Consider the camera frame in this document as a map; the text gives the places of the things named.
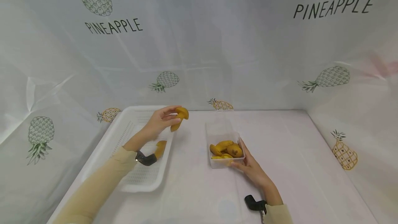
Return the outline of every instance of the clear plastic container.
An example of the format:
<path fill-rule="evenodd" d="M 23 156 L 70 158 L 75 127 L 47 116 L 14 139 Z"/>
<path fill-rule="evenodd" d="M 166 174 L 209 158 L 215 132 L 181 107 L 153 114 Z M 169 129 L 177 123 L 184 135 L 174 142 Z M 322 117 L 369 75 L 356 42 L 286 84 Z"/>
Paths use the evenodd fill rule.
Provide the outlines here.
<path fill-rule="evenodd" d="M 228 119 L 233 116 L 233 110 L 213 111 L 211 114 L 212 116 L 205 123 L 207 154 L 210 166 L 212 169 L 223 169 L 228 168 L 231 162 L 242 164 L 246 154 L 242 149 L 239 133 L 233 130 L 231 122 Z M 233 142 L 238 143 L 243 151 L 243 156 L 241 158 L 212 159 L 211 157 L 214 156 L 214 154 L 209 149 L 210 145 L 217 145 L 219 142 L 224 140 L 232 140 Z"/>

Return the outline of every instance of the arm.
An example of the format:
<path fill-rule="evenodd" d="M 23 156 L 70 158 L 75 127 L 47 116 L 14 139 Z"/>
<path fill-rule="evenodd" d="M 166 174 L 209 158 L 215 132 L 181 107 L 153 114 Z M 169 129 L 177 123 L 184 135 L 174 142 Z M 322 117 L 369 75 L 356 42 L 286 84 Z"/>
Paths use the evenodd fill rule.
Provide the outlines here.
<path fill-rule="evenodd" d="M 266 224 L 293 224 L 287 206 L 283 204 L 282 197 L 275 184 L 253 158 L 243 140 L 240 140 L 240 142 L 246 154 L 244 165 L 231 163 L 231 166 L 243 171 L 254 185 L 262 190 L 267 202 L 265 205 L 267 214 L 263 216 L 263 222 Z"/>
<path fill-rule="evenodd" d="M 120 180 L 136 165 L 136 151 L 154 140 L 166 127 L 181 121 L 170 115 L 177 107 L 168 106 L 155 111 L 142 130 L 82 183 L 53 224 L 91 224 Z"/>

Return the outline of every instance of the white backdrop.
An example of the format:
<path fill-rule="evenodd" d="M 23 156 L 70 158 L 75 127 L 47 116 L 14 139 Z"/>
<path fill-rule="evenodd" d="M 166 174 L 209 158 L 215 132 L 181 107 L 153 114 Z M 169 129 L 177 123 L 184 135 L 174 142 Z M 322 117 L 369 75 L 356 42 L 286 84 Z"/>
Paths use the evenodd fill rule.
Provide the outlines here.
<path fill-rule="evenodd" d="M 0 5 L 5 223 L 43 223 L 112 116 L 141 104 L 307 109 L 331 148 L 330 132 L 346 134 L 342 147 L 357 157 L 347 173 L 379 223 L 398 219 L 398 0 Z M 297 81 L 318 86 L 307 93 Z M 27 166 L 33 137 L 42 135 L 52 150 Z"/>

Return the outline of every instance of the black wrist strap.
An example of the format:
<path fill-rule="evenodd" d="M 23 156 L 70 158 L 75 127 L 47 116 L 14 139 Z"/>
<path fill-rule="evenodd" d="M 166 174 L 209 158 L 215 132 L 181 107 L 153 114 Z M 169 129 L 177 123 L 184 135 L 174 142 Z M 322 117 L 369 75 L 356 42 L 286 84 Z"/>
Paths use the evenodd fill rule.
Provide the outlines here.
<path fill-rule="evenodd" d="M 137 156 L 135 157 L 135 160 L 137 160 L 138 162 L 142 163 L 145 166 L 151 166 L 157 161 L 157 158 L 153 153 L 146 157 L 144 153 L 142 153 L 141 151 L 137 151 Z"/>
<path fill-rule="evenodd" d="M 263 215 L 267 214 L 267 209 L 265 208 L 265 204 L 267 204 L 266 201 L 256 201 L 252 195 L 248 195 L 245 197 L 245 202 L 250 210 L 261 211 Z"/>

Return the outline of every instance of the table surface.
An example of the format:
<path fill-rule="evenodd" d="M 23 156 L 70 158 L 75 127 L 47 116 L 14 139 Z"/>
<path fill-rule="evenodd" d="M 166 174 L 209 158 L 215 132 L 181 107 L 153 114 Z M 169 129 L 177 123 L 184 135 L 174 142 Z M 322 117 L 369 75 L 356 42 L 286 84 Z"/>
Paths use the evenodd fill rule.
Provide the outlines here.
<path fill-rule="evenodd" d="M 259 191 L 238 171 L 211 169 L 204 123 L 192 111 L 176 132 L 165 177 L 150 193 L 115 191 L 95 224 L 261 223 L 244 203 Z M 230 119 L 246 146 L 277 185 L 295 224 L 377 224 L 354 185 L 304 111 L 235 111 Z M 76 177 L 50 224 L 81 184 Z"/>

